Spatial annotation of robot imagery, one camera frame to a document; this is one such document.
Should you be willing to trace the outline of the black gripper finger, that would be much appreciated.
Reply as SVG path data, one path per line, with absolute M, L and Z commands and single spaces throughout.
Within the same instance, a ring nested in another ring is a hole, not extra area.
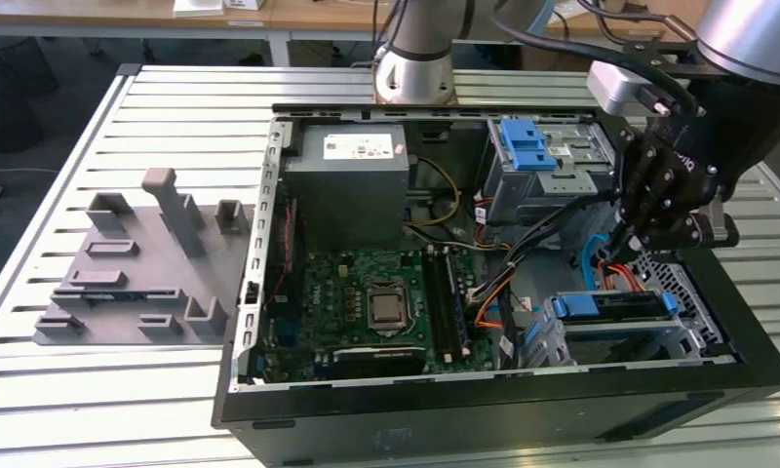
M 632 127 L 620 131 L 615 160 L 619 220 L 607 248 L 611 263 L 634 261 L 650 242 L 662 199 L 675 179 L 667 156 L 667 147 L 652 135 Z
M 710 217 L 699 212 L 640 212 L 631 218 L 630 227 L 628 248 L 635 254 L 700 248 L 712 239 Z

